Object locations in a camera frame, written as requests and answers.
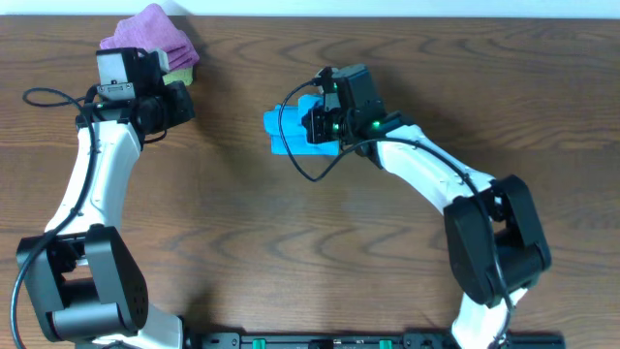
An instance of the white background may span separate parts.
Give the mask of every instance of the white background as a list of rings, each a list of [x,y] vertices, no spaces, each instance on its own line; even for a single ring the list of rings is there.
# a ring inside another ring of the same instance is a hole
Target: white background
[[[0,0],[0,15],[134,15],[152,2],[168,15],[620,18],[620,0]]]

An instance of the folded purple towel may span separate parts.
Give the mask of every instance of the folded purple towel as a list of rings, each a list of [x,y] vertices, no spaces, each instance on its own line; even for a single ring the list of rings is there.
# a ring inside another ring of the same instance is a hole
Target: folded purple towel
[[[160,48],[168,54],[170,70],[189,68],[198,62],[198,54],[187,35],[174,27],[157,4],[148,5],[141,13],[118,22],[114,36],[101,41],[106,48]]]

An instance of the white panel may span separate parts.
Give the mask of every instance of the white panel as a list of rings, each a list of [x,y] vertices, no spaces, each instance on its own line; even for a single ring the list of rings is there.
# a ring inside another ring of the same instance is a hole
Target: white panel
[[[169,15],[620,18],[618,0],[2,0],[0,14],[133,15],[153,2]]]

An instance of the wood grain surface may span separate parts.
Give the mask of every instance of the wood grain surface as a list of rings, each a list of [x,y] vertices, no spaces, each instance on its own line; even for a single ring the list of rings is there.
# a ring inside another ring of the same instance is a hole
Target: wood grain surface
[[[77,154],[71,108],[120,17],[0,17],[0,313],[21,238],[56,211]],[[270,154],[263,112],[325,65],[366,63],[390,110],[413,115],[468,165],[530,186],[553,267],[514,331],[569,347],[620,341],[620,22],[528,19],[175,17],[201,56],[195,120],[136,163],[122,235],[151,300],[200,330],[401,332],[446,328],[461,291],[443,219],[405,182],[345,159],[307,182]],[[327,158],[302,159],[315,173]],[[19,325],[41,335],[27,293]],[[12,346],[2,322],[0,346]]]

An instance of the white wall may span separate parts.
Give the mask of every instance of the white wall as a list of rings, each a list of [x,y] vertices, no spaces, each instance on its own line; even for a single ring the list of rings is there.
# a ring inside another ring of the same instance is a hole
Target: white wall
[[[133,15],[152,2],[169,15],[620,18],[620,0],[0,0],[0,15]]]

